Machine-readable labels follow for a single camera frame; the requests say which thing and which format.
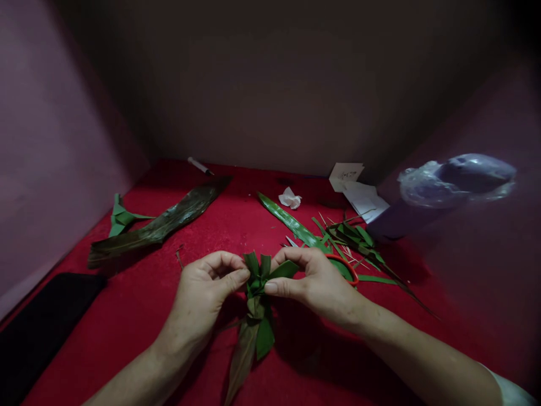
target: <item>pen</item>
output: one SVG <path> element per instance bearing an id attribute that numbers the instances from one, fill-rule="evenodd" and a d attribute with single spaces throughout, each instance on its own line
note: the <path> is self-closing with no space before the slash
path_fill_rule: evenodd
<path id="1" fill-rule="evenodd" d="M 212 171 L 211 171 L 209 168 L 207 168 L 205 165 L 203 165 L 203 164 L 197 162 L 194 158 L 189 157 L 189 158 L 188 158 L 188 162 L 189 162 L 190 164 L 192 164 L 193 166 L 195 166 L 195 167 L 196 167 L 197 169 L 199 169 L 200 171 L 205 172 L 205 175 L 214 175 L 214 173 L 212 173 Z"/>

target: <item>purple bottle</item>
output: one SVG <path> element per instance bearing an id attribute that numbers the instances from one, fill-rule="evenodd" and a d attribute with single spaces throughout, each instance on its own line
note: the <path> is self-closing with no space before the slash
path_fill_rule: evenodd
<path id="1" fill-rule="evenodd" d="M 400 174 L 401 199 L 372 221 L 367 230 L 380 242 L 411 234 L 469 201 L 506 197 L 517 170 L 496 158 L 464 154 L 444 164 L 430 161 Z"/>

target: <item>white sleeve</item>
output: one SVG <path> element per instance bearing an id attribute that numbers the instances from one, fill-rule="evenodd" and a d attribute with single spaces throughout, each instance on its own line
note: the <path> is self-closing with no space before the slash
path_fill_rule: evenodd
<path id="1" fill-rule="evenodd" d="M 502 392 L 502 404 L 503 406 L 536 406 L 537 401 L 519 385 L 495 374 L 487 368 L 492 374 Z"/>

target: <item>black phone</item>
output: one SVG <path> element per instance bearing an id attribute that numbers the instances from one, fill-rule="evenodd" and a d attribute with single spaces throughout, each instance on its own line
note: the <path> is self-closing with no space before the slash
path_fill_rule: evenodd
<path id="1" fill-rule="evenodd" d="M 98 275 L 56 275 L 0 332 L 1 405 L 24 400 L 106 284 Z"/>

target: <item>clear plastic wrap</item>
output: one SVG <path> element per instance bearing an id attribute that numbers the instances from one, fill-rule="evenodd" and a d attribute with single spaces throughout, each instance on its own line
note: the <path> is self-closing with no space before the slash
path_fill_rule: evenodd
<path id="1" fill-rule="evenodd" d="M 398 176 L 402 199 L 411 206 L 453 208 L 468 201 L 492 201 L 510 194 L 516 169 L 496 158 L 465 154 L 444 164 L 430 161 Z"/>

